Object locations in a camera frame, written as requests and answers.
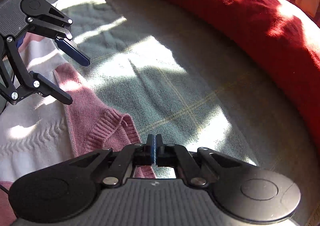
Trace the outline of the pink and white sweater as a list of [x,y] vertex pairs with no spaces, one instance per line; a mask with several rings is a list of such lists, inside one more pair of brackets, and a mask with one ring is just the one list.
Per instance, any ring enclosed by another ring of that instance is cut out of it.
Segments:
[[18,51],[28,70],[68,92],[73,103],[39,95],[16,105],[1,101],[1,225],[16,218],[7,190],[18,178],[96,149],[120,151],[140,142],[132,118],[105,105],[52,40],[27,34]]

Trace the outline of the red duvet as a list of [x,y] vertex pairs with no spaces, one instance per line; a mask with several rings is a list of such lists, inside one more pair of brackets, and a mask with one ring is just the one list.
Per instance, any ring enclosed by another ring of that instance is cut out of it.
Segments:
[[241,47],[285,93],[319,144],[319,27],[286,0],[167,0]]

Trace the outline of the green plaid bed blanket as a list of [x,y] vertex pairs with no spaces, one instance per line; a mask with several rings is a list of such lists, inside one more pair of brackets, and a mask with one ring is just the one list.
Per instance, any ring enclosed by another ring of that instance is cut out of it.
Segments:
[[165,0],[47,0],[73,20],[74,64],[142,140],[201,146],[291,178],[300,225],[319,222],[319,155],[296,109],[223,34]]

